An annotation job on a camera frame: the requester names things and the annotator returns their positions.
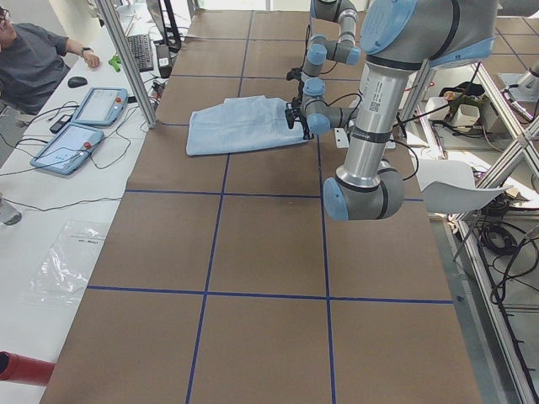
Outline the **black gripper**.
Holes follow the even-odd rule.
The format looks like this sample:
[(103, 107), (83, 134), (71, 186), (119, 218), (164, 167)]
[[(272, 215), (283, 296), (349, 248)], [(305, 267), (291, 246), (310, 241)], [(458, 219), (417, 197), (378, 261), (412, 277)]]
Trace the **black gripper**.
[(304, 117), (301, 117), (300, 123), (302, 124), (303, 140), (312, 139), (312, 132), (308, 126), (307, 120)]
[(303, 98), (303, 88), (304, 88), (304, 82), (301, 78), (298, 79), (298, 85), (297, 85), (297, 95), (296, 95), (296, 104), (301, 105), (302, 104), (302, 98)]

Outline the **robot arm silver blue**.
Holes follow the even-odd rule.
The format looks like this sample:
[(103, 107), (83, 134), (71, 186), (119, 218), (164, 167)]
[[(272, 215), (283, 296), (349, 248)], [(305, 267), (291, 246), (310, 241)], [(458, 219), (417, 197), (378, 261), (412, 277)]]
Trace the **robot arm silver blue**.
[[(355, 66), (360, 59), (356, 46), (356, 24), (358, 12), (351, 1), (311, 1), (310, 23), (307, 26), (305, 52), (302, 65), (287, 73), (287, 80), (298, 81), (297, 102), (302, 100), (304, 84), (309, 78), (322, 74), (325, 61)], [(312, 20), (320, 19), (339, 26), (339, 36), (329, 40), (325, 35), (312, 32)]]
[[(300, 114), (314, 135), (349, 122), (350, 145), (333, 177), (323, 185), (328, 215), (337, 221), (375, 220), (402, 205), (403, 179), (384, 159), (408, 77), (424, 61), (432, 67), (463, 66), (488, 57), (494, 43), (496, 1), (375, 1), (361, 30), (350, 1), (314, 1), (311, 15), (339, 24), (337, 40), (314, 35), (300, 80)], [(356, 64), (366, 57), (362, 100), (357, 108), (328, 106), (319, 75), (326, 60)]]

